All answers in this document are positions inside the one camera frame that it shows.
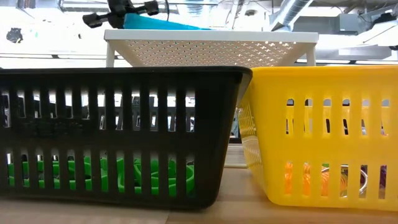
white perforated shelf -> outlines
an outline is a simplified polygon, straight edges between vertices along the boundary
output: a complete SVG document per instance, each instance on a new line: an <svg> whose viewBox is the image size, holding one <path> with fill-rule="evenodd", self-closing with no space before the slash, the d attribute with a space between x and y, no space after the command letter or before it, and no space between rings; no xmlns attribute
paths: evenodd
<svg viewBox="0 0 398 224"><path fill-rule="evenodd" d="M289 66L303 54L315 64L317 33L217 30L106 30L107 67L114 51L132 66Z"/></svg>

